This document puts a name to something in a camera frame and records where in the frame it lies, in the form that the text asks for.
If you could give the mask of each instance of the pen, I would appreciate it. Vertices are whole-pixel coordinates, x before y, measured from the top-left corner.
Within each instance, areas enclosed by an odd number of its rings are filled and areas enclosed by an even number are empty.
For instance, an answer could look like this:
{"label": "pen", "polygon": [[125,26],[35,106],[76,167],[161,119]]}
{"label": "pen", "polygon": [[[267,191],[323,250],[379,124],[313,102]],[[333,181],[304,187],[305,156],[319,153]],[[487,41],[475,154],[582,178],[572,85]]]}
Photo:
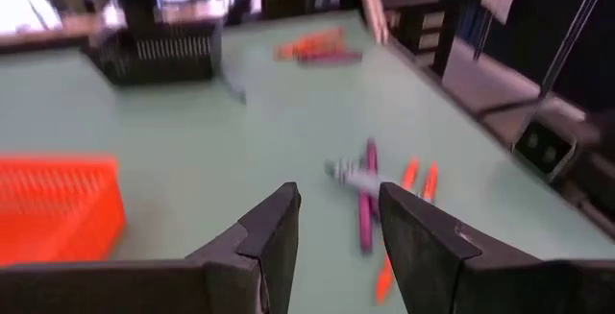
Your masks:
{"label": "pen", "polygon": [[276,58],[288,60],[306,52],[340,49],[344,46],[343,36],[343,28],[302,36],[299,40],[279,46],[276,50]]}
{"label": "pen", "polygon": [[[365,151],[365,155],[367,156],[367,171],[378,174],[378,152],[376,151],[376,141],[373,137],[367,139],[367,150]],[[370,195],[369,204],[372,214],[378,217],[378,197]]]}
{"label": "pen", "polygon": [[434,162],[431,164],[431,168],[427,173],[425,179],[425,186],[423,187],[423,200],[430,204],[433,204],[435,199],[435,189],[438,184],[438,165]]}
{"label": "pen", "polygon": [[[366,170],[372,174],[378,171],[376,158],[376,142],[373,138],[367,139],[367,147],[365,149]],[[364,191],[358,193],[358,233],[361,242],[361,249],[364,253],[372,252],[372,219],[370,212],[372,208],[373,196]]]}
{"label": "pen", "polygon": [[[410,191],[414,181],[416,180],[416,174],[419,170],[419,160],[413,158],[407,165],[404,175],[402,176],[402,188]],[[393,266],[391,266],[391,259],[388,254],[385,254],[384,264],[378,273],[378,280],[376,281],[376,303],[383,304],[388,294],[393,288]]]}
{"label": "pen", "polygon": [[362,54],[358,51],[332,50],[326,52],[314,52],[300,55],[297,61],[300,64],[339,64],[355,63],[361,61]]}
{"label": "pen", "polygon": [[419,171],[419,160],[417,158],[413,158],[410,160],[410,163],[407,165],[406,170],[404,171],[404,175],[402,176],[402,188],[410,191],[412,189],[412,185],[416,180],[416,174]]}

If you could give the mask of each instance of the purple pen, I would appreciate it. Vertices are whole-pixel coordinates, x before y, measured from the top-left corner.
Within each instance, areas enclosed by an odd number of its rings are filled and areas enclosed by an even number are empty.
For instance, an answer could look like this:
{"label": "purple pen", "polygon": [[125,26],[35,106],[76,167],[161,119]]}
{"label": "purple pen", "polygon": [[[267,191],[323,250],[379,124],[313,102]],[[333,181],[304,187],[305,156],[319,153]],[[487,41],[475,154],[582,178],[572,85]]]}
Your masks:
{"label": "purple pen", "polygon": [[[378,153],[376,152],[376,140],[373,137],[367,139],[367,150],[365,151],[367,157],[366,170],[372,174],[378,174]],[[369,196],[369,206],[371,212],[375,216],[379,216],[378,210],[378,198]]]}
{"label": "purple pen", "polygon": [[302,55],[297,61],[303,65],[345,64],[361,61],[362,58],[363,54],[359,51],[330,51]]}
{"label": "purple pen", "polygon": [[369,208],[369,195],[358,193],[358,237],[364,253],[372,252],[372,216]]}
{"label": "purple pen", "polygon": [[[373,137],[367,139],[365,148],[365,165],[369,173],[378,173],[378,157],[376,155],[376,141]],[[378,214],[377,198],[366,192],[358,193],[358,223],[361,248],[364,253],[372,252],[372,220],[371,214]]]}

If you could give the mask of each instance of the orange pen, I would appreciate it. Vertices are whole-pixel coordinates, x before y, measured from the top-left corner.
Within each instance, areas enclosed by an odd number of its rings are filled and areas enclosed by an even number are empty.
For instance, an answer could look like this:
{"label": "orange pen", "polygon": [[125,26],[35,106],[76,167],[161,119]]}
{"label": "orange pen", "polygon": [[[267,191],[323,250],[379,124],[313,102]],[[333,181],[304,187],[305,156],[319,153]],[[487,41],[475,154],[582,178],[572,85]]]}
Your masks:
{"label": "orange pen", "polygon": [[384,259],[381,271],[378,273],[378,281],[376,282],[376,303],[383,304],[384,300],[393,287],[393,267],[388,255]]}
{"label": "orange pen", "polygon": [[276,50],[278,60],[288,60],[307,51],[326,51],[344,46],[344,29],[336,28],[301,37],[299,40],[286,43]]}
{"label": "orange pen", "polygon": [[417,158],[413,158],[410,160],[410,163],[407,165],[406,170],[404,171],[404,176],[402,177],[402,188],[410,191],[412,189],[412,185],[416,180],[416,174],[419,172],[419,160]]}
{"label": "orange pen", "polygon": [[[404,175],[402,176],[402,188],[410,191],[414,181],[416,180],[416,174],[419,171],[419,160],[413,158],[407,165]],[[376,282],[376,303],[383,304],[388,294],[393,288],[393,267],[391,266],[391,260],[388,255],[384,259],[384,264],[378,273],[378,280]]]}
{"label": "orange pen", "polygon": [[431,168],[427,173],[425,179],[425,186],[423,187],[423,200],[433,204],[435,199],[435,188],[438,185],[438,164],[435,162],[431,164]]}

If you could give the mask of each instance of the black container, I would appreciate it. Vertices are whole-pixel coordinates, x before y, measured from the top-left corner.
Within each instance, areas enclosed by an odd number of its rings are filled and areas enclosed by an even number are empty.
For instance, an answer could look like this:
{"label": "black container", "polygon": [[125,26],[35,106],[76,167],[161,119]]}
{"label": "black container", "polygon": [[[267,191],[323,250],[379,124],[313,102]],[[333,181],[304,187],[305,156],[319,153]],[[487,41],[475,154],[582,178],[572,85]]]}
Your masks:
{"label": "black container", "polygon": [[113,85],[207,81],[219,70],[222,20],[120,29],[85,50]]}
{"label": "black container", "polygon": [[262,0],[262,16],[278,19],[306,14],[306,0]]}
{"label": "black container", "polygon": [[447,0],[382,0],[390,33],[420,66],[444,74],[460,4]]}

